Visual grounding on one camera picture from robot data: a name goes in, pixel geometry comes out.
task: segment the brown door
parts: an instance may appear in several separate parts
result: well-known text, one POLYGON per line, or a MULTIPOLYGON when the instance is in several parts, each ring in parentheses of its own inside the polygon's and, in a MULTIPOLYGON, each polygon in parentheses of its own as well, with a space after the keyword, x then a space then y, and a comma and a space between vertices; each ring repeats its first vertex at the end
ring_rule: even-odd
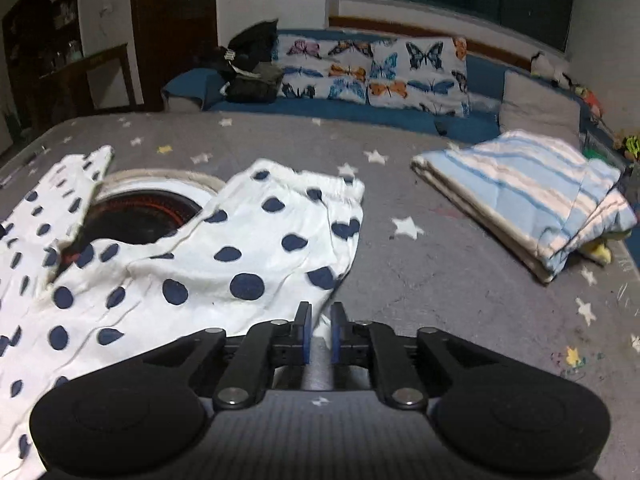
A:
POLYGON ((144 108, 160 111, 161 88, 217 44, 216 0, 131 0, 131 15, 144 108))

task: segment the metal screw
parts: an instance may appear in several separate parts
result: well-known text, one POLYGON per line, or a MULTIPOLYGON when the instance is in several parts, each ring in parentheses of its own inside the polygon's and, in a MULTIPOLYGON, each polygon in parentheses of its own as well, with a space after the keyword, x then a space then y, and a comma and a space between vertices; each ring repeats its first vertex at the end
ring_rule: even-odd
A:
POLYGON ((218 399, 225 404, 240 404, 248 398, 249 394, 242 388, 225 388, 218 394, 218 399))
POLYGON ((391 397, 398 404, 404 404, 405 406, 418 404, 424 399, 424 395, 415 388, 400 388, 394 391, 391 397))

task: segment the gray pillow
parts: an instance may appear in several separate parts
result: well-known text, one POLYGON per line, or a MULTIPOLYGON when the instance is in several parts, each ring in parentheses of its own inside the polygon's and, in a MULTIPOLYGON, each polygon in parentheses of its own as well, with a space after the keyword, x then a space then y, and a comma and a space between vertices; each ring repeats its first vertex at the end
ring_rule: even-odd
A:
POLYGON ((556 137, 580 148, 580 105, 532 79, 507 70, 500 106, 500 131, 525 130, 556 137))

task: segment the orange butterfly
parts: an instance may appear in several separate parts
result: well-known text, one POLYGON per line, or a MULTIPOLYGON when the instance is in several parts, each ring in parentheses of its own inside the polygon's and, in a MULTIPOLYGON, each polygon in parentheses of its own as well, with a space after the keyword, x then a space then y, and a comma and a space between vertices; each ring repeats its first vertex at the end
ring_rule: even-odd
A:
POLYGON ((384 92, 389 93, 389 97, 391 97, 391 92, 398 94, 402 99, 406 99, 409 95, 406 91, 406 83, 402 81, 393 81, 391 84, 383 85, 380 83, 370 83, 369 90, 375 96, 382 95, 384 92))
POLYGON ((466 57, 466 40, 465 38, 454 38, 453 44, 456 47, 456 57, 460 61, 464 61, 466 57))
POLYGON ((344 68, 339 65, 331 65, 331 68, 329 69, 329 75, 350 75, 363 83, 367 78, 367 72, 363 69, 363 67, 358 67, 356 70, 351 70, 350 66, 344 68))

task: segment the striped fabric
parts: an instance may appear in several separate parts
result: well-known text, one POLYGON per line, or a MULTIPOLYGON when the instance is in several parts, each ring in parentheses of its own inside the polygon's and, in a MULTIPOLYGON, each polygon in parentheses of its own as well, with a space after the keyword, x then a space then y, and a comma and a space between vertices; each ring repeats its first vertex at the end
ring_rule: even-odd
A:
POLYGON ((546 282, 562 270, 570 252, 636 224, 614 188, 620 171, 587 160, 559 139, 513 130, 463 150, 424 152, 412 167, 499 231, 501 240, 506 235, 512 249, 513 243, 518 246, 516 254, 524 250, 535 259, 546 282))

